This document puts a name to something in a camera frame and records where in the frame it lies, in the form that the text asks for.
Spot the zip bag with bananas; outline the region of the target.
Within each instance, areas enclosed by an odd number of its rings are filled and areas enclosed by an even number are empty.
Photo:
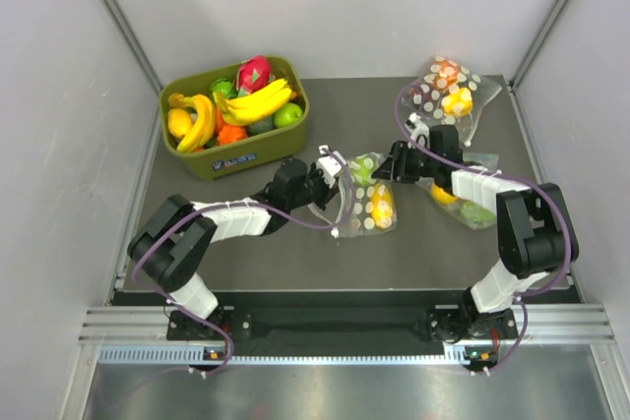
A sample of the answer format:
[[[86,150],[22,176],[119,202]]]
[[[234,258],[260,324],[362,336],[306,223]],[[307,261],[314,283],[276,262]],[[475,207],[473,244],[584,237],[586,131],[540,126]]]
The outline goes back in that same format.
[[[385,160],[385,156],[378,152],[368,152],[378,155],[379,165]],[[310,205],[310,211],[327,224],[335,224],[331,229],[334,238],[353,238],[358,236],[376,236],[392,231],[397,227],[398,214],[395,206],[395,220],[393,225],[385,230],[375,226],[374,220],[370,215],[371,204],[370,198],[373,195],[374,187],[378,184],[385,184],[390,188],[392,197],[393,191],[391,185],[384,180],[376,180],[372,185],[360,187],[354,184],[350,187],[347,182],[343,181],[340,186],[339,197],[341,200],[340,207],[337,211],[331,213],[332,219],[327,218],[322,210],[318,210],[314,205]]]

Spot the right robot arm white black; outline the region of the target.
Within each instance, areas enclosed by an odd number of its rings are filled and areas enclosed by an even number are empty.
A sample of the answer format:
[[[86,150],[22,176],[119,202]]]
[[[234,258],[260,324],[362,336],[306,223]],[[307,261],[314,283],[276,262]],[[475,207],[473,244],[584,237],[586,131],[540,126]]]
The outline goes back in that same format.
[[[579,243],[560,188],[508,179],[464,160],[453,125],[425,132],[426,144],[397,141],[373,172],[376,179],[414,184],[428,178],[457,200],[496,218],[498,262],[463,294],[458,311],[434,325],[450,342],[480,337],[501,321],[519,296],[551,273],[563,275],[579,255]]]

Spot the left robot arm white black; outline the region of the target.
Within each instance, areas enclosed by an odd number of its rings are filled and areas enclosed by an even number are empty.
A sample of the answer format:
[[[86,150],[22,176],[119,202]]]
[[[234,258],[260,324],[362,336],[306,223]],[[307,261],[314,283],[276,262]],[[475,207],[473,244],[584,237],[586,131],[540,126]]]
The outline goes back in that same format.
[[[308,165],[285,160],[273,179],[254,195],[221,203],[193,203],[172,195],[137,231],[127,246],[134,271],[143,271],[159,293],[189,315],[199,336],[217,335],[223,324],[219,301],[198,274],[209,247],[218,242],[275,233],[294,210],[324,209],[340,191],[347,163],[335,151]]]

